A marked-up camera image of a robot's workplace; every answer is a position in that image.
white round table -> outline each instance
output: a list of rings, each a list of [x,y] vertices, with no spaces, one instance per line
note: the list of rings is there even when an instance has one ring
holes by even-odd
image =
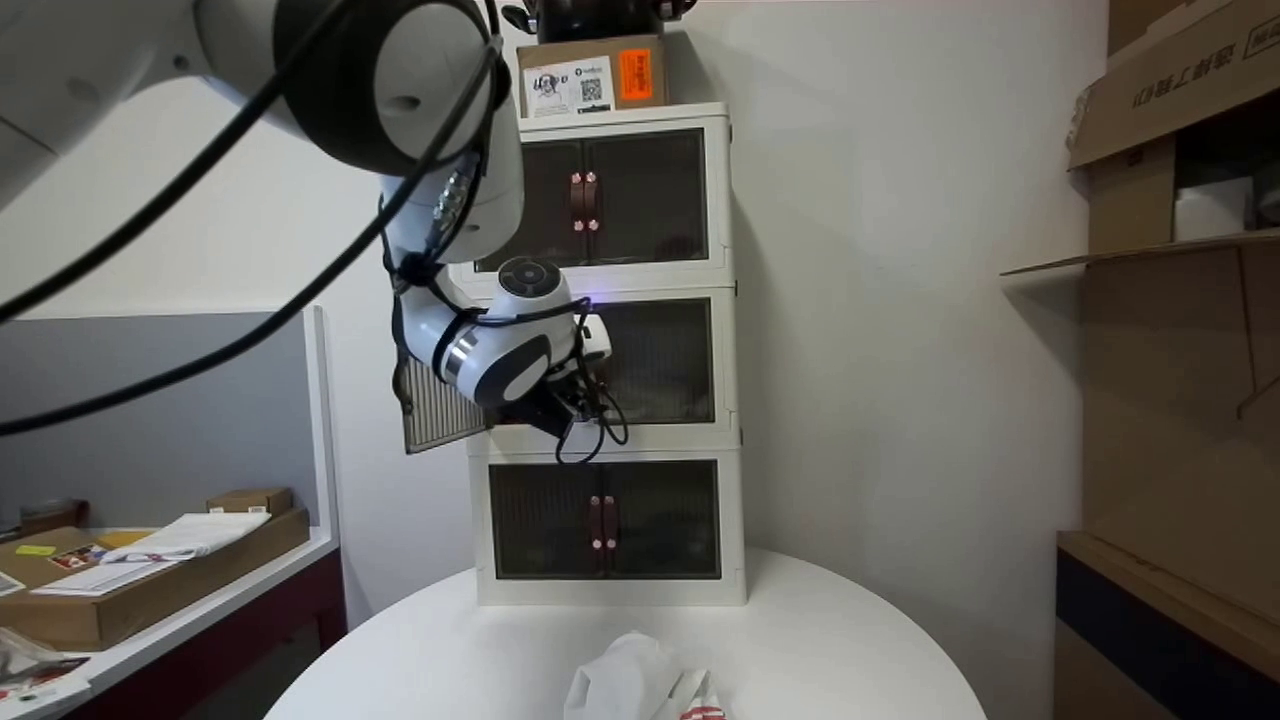
[[[754,599],[478,602],[478,572],[362,624],[271,720],[561,720],[579,663],[647,632],[714,673],[732,720],[980,720],[959,666],[904,613],[816,565],[758,553]]]

drawer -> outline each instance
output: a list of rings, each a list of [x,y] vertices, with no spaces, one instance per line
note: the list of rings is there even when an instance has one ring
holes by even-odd
[[[523,143],[523,224],[481,261],[556,268],[708,261],[703,128]]]
[[[614,334],[600,378],[629,421],[629,445],[646,449],[738,449],[738,322],[732,291],[614,295],[598,300]],[[491,416],[505,449],[548,449],[548,436]],[[600,427],[576,424],[565,455],[598,449]]]
[[[717,458],[491,463],[495,578],[717,578]]]

black camera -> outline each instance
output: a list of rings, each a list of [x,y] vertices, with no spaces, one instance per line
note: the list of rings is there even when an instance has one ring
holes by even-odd
[[[541,43],[561,43],[661,30],[663,21],[682,21],[691,5],[695,0],[523,0],[523,12],[505,7],[505,14]]]

cardboard box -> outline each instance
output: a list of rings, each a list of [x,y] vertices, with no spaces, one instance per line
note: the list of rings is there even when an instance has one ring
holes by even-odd
[[[305,539],[308,539],[308,517],[291,509],[211,554],[184,561],[162,576],[148,576],[140,584],[129,584],[97,599],[33,597],[33,591],[4,597],[0,624],[62,650],[101,650],[189,607],[191,599],[232,584],[236,576],[286,554]],[[93,537],[79,529],[58,529],[18,545],[58,545],[62,553],[78,553],[93,545]],[[0,545],[0,572],[25,578],[29,587],[74,576],[53,561],[18,554],[18,545]]]
[[[1280,87],[1280,0],[1233,0],[1131,51],[1079,97],[1071,168]]]
[[[1061,539],[1055,620],[1055,720],[1280,716],[1280,629],[1106,539]]]
[[[1088,168],[1088,256],[1176,242],[1176,143],[1155,141]]]
[[[1086,277],[1086,533],[1280,624],[1280,249]]]
[[[1108,7],[1108,51],[1131,47],[1161,14],[1183,0],[1113,0]]]
[[[527,43],[521,61],[523,115],[593,115],[663,105],[663,35],[607,35],[576,43]]]
[[[291,486],[240,486],[240,492],[226,492],[226,496],[207,500],[203,509],[286,517],[295,509],[295,496],[291,496]]]

brown cardboard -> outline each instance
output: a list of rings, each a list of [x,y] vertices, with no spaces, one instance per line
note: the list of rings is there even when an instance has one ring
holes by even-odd
[[[1088,256],[1169,249],[1176,238],[1173,141],[1155,141],[1088,168],[1086,187],[1088,187]]]
[[[1180,0],[1113,0],[1108,51],[1131,47],[1173,7],[1180,7]]]
[[[1136,681],[1079,638],[1068,624],[1051,632],[1055,720],[1173,720]]]
[[[1086,277],[1086,529],[1280,624],[1276,377],[1280,249]]]
[[[617,107],[647,107],[670,100],[670,61],[663,61],[670,51],[661,30],[518,47],[521,70],[589,61],[589,54],[607,54]]]
[[[101,599],[62,599],[62,597],[33,597],[33,591],[4,597],[0,624],[62,650],[101,650],[180,613],[184,602],[232,584],[236,576],[286,554],[305,539],[308,539],[308,517],[291,509],[211,554],[175,565],[162,576],[148,576]],[[62,529],[36,539],[29,537],[20,545],[84,547],[88,537],[79,529]],[[47,561],[18,561],[18,545],[0,545],[0,572],[25,578],[29,587],[69,576]]]
[[[295,509],[295,496],[291,496],[291,486],[236,486],[236,492],[207,500],[203,509],[286,517]]]
[[[1233,0],[1101,76],[1077,115],[1071,168],[1173,135],[1280,87],[1280,0]]]

